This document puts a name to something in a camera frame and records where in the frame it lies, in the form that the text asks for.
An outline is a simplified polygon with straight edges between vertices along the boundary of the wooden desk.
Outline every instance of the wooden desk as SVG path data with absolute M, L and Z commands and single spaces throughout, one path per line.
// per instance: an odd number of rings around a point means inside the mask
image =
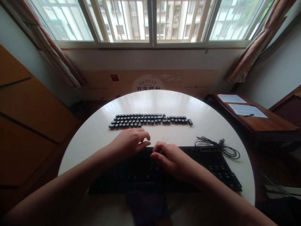
M 223 102 L 218 94 L 229 94 L 238 95 L 247 103 L 232 103 L 239 105 L 254 105 L 262 113 L 264 113 L 268 118 L 259 117 L 243 117 L 242 115 L 237 115 L 233 109 L 229 106 L 231 103 Z M 207 95 L 204 99 L 206 102 L 209 98 L 212 98 L 219 107 L 231 118 L 234 118 L 237 123 L 239 123 L 245 130 L 250 132 L 256 141 L 261 142 L 287 142 L 287 141 L 301 141 L 301 130 L 291 124 L 290 122 L 284 120 L 273 112 L 265 109 L 256 102 L 246 98 L 241 93 L 214 93 Z

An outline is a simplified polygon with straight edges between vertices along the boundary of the curtain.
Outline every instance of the curtain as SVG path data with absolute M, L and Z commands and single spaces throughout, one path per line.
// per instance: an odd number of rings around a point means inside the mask
M 296 0 L 275 0 L 271 12 L 259 35 L 249 44 L 243 54 L 233 63 L 224 79 L 227 82 L 241 83 L 245 81 L 259 54 L 267 47 L 275 30 L 280 27 L 283 17 Z
M 85 85 L 85 80 L 72 66 L 56 42 L 52 40 L 26 0 L 9 0 L 8 2 L 18 16 L 27 24 L 37 45 L 42 49 L 50 64 L 64 78 L 67 84 L 78 88 Z

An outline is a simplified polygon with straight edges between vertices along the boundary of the white paper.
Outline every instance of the white paper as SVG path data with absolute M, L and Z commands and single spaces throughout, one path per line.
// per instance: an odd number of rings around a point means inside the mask
M 229 104 L 229 106 L 234 110 L 237 115 L 250 115 L 254 114 L 252 117 L 260 117 L 260 118 L 267 118 L 267 116 L 259 111 L 257 107 L 249 106 L 249 105 L 235 105 Z
M 225 103 L 247 103 L 238 95 L 218 94 L 218 97 Z

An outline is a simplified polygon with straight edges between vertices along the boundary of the black keyboard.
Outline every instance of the black keyboard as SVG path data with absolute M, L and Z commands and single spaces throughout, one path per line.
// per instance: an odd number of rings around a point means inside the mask
M 186 116 L 166 116 L 165 114 L 123 114 L 116 115 L 109 128 L 133 128 L 142 127 L 142 125 L 159 125 L 159 124 L 189 124 L 193 125 L 191 119 Z
M 179 147 L 192 159 L 206 167 L 233 191 L 242 191 L 241 184 L 230 170 L 218 147 Z M 167 193 L 191 193 L 199 190 L 163 172 L 151 158 L 153 148 L 145 148 L 134 157 L 107 169 L 89 188 L 89 194 L 127 193 L 134 190 Z

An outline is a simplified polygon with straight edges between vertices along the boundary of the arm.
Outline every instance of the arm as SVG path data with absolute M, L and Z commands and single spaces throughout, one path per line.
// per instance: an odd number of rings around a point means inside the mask
M 15 225 L 59 220 L 104 170 L 150 145 L 145 138 L 151 139 L 144 129 L 123 130 L 110 144 L 21 201 L 4 221 Z
M 157 151 L 161 148 L 164 155 Z M 238 218 L 244 223 L 254 225 L 276 225 L 271 219 L 261 213 L 258 209 L 224 185 L 206 168 L 198 164 L 174 144 L 157 142 L 151 157 L 178 180 L 194 184 L 199 189 L 205 189 L 217 196 L 219 200 L 227 205 Z

